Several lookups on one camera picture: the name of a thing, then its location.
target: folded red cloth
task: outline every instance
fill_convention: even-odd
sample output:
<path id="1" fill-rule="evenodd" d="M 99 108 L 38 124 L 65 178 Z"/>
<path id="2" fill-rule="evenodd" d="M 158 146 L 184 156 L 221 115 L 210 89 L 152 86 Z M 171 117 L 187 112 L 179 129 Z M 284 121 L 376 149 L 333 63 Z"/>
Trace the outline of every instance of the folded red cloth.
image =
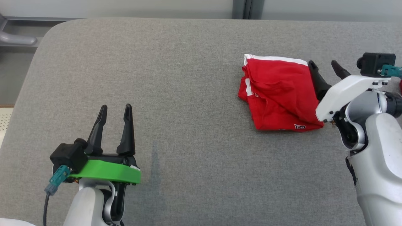
<path id="1" fill-rule="evenodd" d="M 316 117 L 318 100 L 306 61 L 245 54 L 244 65 L 238 96 L 248 103 L 256 129 L 324 126 Z"/>

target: white wall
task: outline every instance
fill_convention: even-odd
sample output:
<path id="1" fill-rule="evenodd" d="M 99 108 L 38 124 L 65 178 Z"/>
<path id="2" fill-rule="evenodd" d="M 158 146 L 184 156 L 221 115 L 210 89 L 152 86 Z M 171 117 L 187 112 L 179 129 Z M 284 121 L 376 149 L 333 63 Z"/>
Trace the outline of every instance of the white wall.
<path id="1" fill-rule="evenodd" d="M 265 0 L 262 19 L 402 21 L 402 0 Z"/>
<path id="2" fill-rule="evenodd" d="M 5 17 L 232 17 L 233 0 L 0 0 Z"/>

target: perforated white panel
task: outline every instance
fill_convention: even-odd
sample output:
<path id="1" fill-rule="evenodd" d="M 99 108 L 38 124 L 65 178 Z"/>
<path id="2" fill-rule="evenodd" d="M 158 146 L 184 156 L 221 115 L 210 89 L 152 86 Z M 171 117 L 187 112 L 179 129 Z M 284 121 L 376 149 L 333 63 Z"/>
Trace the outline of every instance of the perforated white panel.
<path id="1" fill-rule="evenodd" d="M 0 147 L 3 143 L 4 135 L 10 122 L 13 108 L 0 108 Z"/>

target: black cable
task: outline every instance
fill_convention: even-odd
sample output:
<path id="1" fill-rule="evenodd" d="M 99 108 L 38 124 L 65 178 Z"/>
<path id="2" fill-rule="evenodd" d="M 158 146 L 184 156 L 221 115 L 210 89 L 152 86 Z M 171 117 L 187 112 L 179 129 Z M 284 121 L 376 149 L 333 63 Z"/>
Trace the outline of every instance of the black cable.
<path id="1" fill-rule="evenodd" d="M 43 208 L 43 226 L 46 226 L 47 204 L 49 203 L 50 192 L 46 193 L 45 206 Z"/>

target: white stripe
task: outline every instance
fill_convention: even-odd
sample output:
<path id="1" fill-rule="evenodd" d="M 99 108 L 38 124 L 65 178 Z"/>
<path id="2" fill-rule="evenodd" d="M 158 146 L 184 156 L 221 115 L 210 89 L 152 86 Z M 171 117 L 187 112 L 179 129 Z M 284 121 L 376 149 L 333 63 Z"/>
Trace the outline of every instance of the white stripe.
<path id="1" fill-rule="evenodd" d="M 249 78 L 246 78 L 246 86 L 247 86 L 247 88 L 246 88 L 247 96 L 251 96 L 252 93 L 251 93 L 251 86 L 250 86 L 250 79 Z"/>
<path id="2" fill-rule="evenodd" d="M 260 57 L 256 55 L 251 55 L 251 54 L 245 54 L 244 55 L 244 65 L 247 65 L 247 59 L 257 59 L 257 60 L 281 60 L 285 62 L 290 62 L 290 63 L 297 63 L 297 64 L 302 64 L 305 66 L 307 65 L 307 62 L 301 59 L 293 59 L 293 58 L 286 58 L 286 57 L 274 57 L 274 56 L 266 56 L 266 57 Z"/>

